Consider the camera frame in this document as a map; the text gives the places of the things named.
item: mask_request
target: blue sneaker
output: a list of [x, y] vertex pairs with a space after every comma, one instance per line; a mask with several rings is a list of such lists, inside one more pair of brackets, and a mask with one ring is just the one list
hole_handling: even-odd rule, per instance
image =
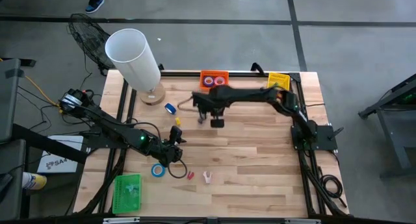
[[104, 0], [99, 0], [97, 3], [94, 3], [93, 5], [88, 5], [85, 9], [85, 12], [87, 14], [91, 14], [96, 12], [102, 5], [104, 4]]

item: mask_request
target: gray concrete floor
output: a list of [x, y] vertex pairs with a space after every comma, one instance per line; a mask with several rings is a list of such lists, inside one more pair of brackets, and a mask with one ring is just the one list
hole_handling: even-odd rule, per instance
[[[3, 0], [0, 15], [65, 16], [82, 12], [88, 0]], [[413, 0], [294, 0], [299, 20], [415, 21]], [[97, 18], [280, 19], [289, 20], [287, 0], [106, 0]], [[101, 24], [112, 33], [139, 29], [147, 36], [166, 69], [244, 70], [258, 62], [266, 70], [299, 71], [291, 26]], [[376, 116], [357, 113], [377, 101], [396, 83], [414, 74], [416, 28], [300, 27], [308, 71], [317, 71], [328, 117], [345, 127], [337, 137], [344, 188], [351, 213], [357, 217], [395, 221], [416, 220], [416, 180], [380, 180], [398, 167]], [[0, 55], [32, 58], [24, 68], [54, 100], [78, 88], [86, 76], [83, 53], [66, 32], [65, 23], [0, 22]], [[84, 88], [101, 93], [105, 78], [92, 61]], [[36, 90], [26, 81], [21, 86]], [[23, 93], [38, 106], [44, 103]], [[53, 126], [42, 134], [85, 130], [67, 126], [58, 112], [46, 110]], [[18, 98], [16, 123], [30, 127], [39, 111]], [[62, 215], [73, 186], [38, 195], [33, 216]], [[56, 200], [56, 194], [62, 194]]]

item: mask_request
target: white paper tube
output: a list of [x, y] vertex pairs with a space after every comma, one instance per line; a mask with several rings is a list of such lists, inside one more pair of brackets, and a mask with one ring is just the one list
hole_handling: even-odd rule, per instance
[[105, 43], [105, 53], [135, 90], [150, 91], [159, 83], [161, 73], [142, 32], [136, 29], [115, 32]]

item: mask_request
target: wooden table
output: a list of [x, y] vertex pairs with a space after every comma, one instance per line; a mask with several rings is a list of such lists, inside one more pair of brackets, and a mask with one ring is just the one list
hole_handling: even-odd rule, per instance
[[[300, 73], [307, 105], [323, 103], [318, 75], [315, 72]], [[164, 109], [166, 103], [174, 106], [190, 97], [198, 89], [197, 77], [162, 77], [166, 88], [164, 101], [147, 106], [136, 99], [134, 118], [148, 121], [160, 128], [162, 137], [168, 138], [175, 117], [181, 120], [182, 159], [190, 171], [192, 180], [175, 179], [167, 172], [161, 178], [151, 175], [151, 167], [157, 161], [136, 151], [128, 150], [124, 174], [142, 175], [142, 207], [128, 216], [218, 216], [218, 217], [307, 217], [300, 166], [293, 149], [289, 131], [292, 119], [277, 113], [266, 103], [235, 103], [226, 109], [225, 127], [212, 129], [209, 121], [197, 122], [198, 113], [177, 111], [175, 116]], [[260, 88], [267, 78], [230, 78], [234, 88]], [[110, 70], [105, 83], [101, 107], [115, 116], [120, 100], [123, 77]], [[123, 121], [126, 119], [131, 89], [127, 93]], [[191, 103], [184, 107], [191, 108]], [[319, 125], [327, 124], [325, 106], [307, 108], [310, 119]], [[155, 133], [151, 127], [143, 127]], [[99, 149], [89, 156], [81, 179], [74, 212], [85, 207], [104, 178], [109, 150]], [[341, 180], [334, 156], [316, 151], [317, 163], [324, 174]], [[183, 174], [182, 165], [172, 165], [172, 172]], [[206, 184], [202, 173], [213, 172], [212, 184]], [[112, 189], [109, 189], [106, 210], [111, 205]], [[318, 210], [315, 189], [311, 189], [314, 208]], [[341, 210], [338, 200], [334, 200]]]

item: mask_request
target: green plastic crate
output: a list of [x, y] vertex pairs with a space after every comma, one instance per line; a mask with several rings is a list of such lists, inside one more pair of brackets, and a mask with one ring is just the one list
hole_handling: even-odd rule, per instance
[[117, 176], [112, 196], [112, 213], [125, 214], [140, 210], [142, 180], [139, 174]]

